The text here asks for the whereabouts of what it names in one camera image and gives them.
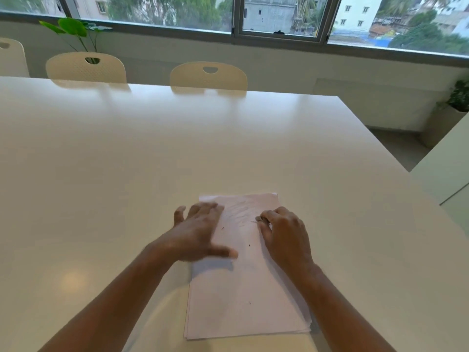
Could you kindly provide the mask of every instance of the hand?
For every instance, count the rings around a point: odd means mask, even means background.
[[[225,207],[217,203],[192,205],[184,219],[185,206],[174,212],[174,226],[152,242],[171,260],[194,262],[207,256],[237,258],[238,252],[230,247],[212,243],[212,236]]]
[[[256,221],[272,259],[295,285],[300,284],[315,266],[303,221],[285,207],[264,211]]]

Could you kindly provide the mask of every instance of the fingernail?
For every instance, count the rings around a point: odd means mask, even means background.
[[[233,259],[236,259],[238,258],[238,252],[235,251],[235,250],[230,250],[230,255],[229,255],[230,258],[233,258]]]

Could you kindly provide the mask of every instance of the beige chair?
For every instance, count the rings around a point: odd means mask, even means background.
[[[0,38],[0,76],[29,78],[24,49],[19,41]]]
[[[190,62],[173,69],[169,76],[169,84],[188,88],[246,91],[248,89],[248,78],[241,69],[233,65]]]
[[[99,63],[91,64],[86,58],[97,58]],[[127,83],[122,62],[112,55],[103,53],[59,54],[47,61],[45,70],[49,79]]]

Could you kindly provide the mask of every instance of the white paper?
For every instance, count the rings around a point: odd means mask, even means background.
[[[238,250],[237,260],[206,258],[192,265],[187,339],[309,331],[308,306],[272,261],[255,217],[280,206],[277,194],[201,197],[225,205],[214,243]]]

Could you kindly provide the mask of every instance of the beige planter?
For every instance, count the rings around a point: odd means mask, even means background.
[[[466,112],[444,105],[433,111],[420,135],[420,140],[427,148],[433,148],[464,117]]]

